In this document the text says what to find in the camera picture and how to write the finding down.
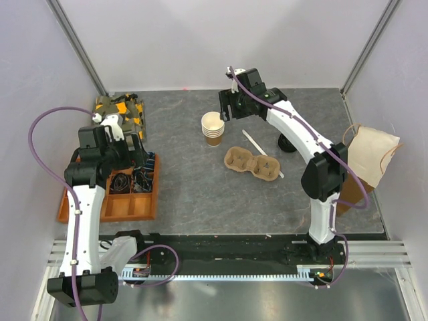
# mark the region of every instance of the brown paper bag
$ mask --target brown paper bag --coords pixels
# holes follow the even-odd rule
[[[345,131],[343,143],[346,133],[353,126],[358,126],[358,129],[348,146],[348,166],[359,177],[365,191],[370,193],[377,187],[395,152],[403,144],[399,144],[399,137],[361,124],[353,124]],[[348,175],[339,199],[357,204],[362,198],[362,192],[356,181]],[[339,203],[336,212],[340,216],[349,209],[349,206]]]

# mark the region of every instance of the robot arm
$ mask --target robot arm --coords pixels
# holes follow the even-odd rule
[[[342,184],[346,179],[346,170],[333,160],[320,146],[329,146],[330,150],[347,161],[347,148],[343,144],[332,144],[316,132],[293,108],[287,97],[277,88],[267,90],[256,69],[236,70],[238,80],[258,98],[273,104],[277,109],[270,109],[255,101],[239,90],[236,81],[232,89],[219,93],[221,117],[224,121],[231,118],[243,118],[258,115],[276,127],[303,156],[307,164],[301,183],[306,194],[311,198],[311,226],[308,241],[318,250],[328,247],[334,241],[331,227],[334,227],[336,203]]]
[[[98,234],[106,180],[113,170],[142,167],[148,159],[137,133],[125,136],[119,114],[108,115],[100,125],[79,129],[80,161],[64,172],[80,201],[80,224],[75,229],[73,198],[68,192],[69,219],[66,252],[58,278],[48,280],[47,291],[68,306],[75,306],[72,264],[76,264],[81,305],[113,303],[118,293],[118,274],[142,243],[140,231],[116,234],[110,249],[100,258]],[[78,242],[76,261],[73,245]]]

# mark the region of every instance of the white wall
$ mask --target white wall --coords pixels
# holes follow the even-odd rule
[[[44,0],[0,8],[0,320],[29,320],[54,239],[62,188],[31,157],[28,128],[43,111],[90,109],[96,91]],[[88,117],[53,114],[35,147],[63,173]]]
[[[355,122],[401,137],[377,193],[428,306],[428,2],[402,1],[348,99]]]
[[[387,0],[61,0],[110,91],[341,87]]]

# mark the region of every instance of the cup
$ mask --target cup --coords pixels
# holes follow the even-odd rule
[[[202,133],[210,146],[218,146],[225,132],[225,122],[219,112],[208,112],[201,119]]]

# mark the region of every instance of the white cable clip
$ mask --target white cable clip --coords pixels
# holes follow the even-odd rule
[[[94,122],[96,122],[97,124],[99,124],[102,121],[102,117],[101,117],[101,115],[99,113],[96,113],[95,116],[92,117],[92,120]]]
[[[235,72],[235,75],[237,76],[237,75],[239,75],[240,73],[242,73],[242,72],[244,72],[245,71],[245,69],[242,69],[242,68],[239,68],[239,69],[235,69],[234,70],[234,72]],[[231,72],[230,72],[230,68],[228,67],[227,68],[227,74],[231,74]],[[232,93],[234,93],[234,92],[239,92],[239,86],[238,86],[238,83],[233,79],[232,80],[232,87],[231,87],[231,91],[232,91]]]

